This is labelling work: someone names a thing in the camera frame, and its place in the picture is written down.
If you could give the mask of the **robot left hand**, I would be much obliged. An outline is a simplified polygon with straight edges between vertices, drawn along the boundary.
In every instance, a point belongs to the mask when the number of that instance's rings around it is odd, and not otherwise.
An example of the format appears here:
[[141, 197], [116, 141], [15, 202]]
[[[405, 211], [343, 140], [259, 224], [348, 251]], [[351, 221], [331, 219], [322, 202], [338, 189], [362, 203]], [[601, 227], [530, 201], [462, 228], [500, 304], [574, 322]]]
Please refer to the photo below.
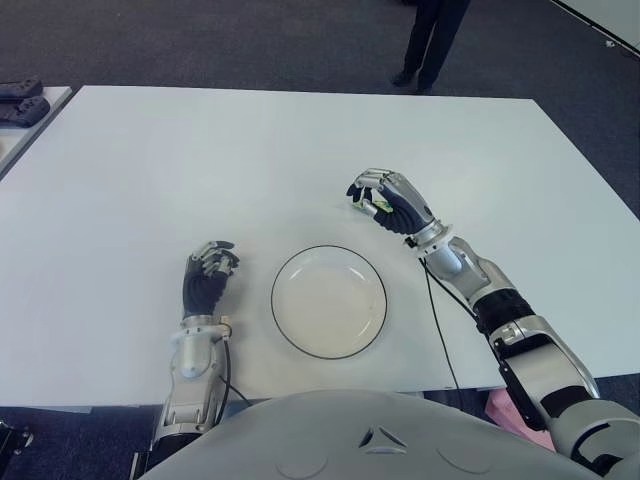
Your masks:
[[187, 257], [182, 285], [184, 319], [214, 312], [240, 263], [234, 246], [228, 241], [209, 241]]

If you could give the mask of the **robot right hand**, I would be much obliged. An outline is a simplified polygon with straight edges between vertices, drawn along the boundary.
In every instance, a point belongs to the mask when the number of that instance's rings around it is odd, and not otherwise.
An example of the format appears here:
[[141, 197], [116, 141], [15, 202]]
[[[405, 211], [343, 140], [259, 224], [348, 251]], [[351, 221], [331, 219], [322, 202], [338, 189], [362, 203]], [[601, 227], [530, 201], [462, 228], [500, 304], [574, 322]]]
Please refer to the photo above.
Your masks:
[[356, 177], [346, 195], [354, 206], [395, 234], [437, 236], [446, 230], [422, 195], [398, 172], [367, 169]]

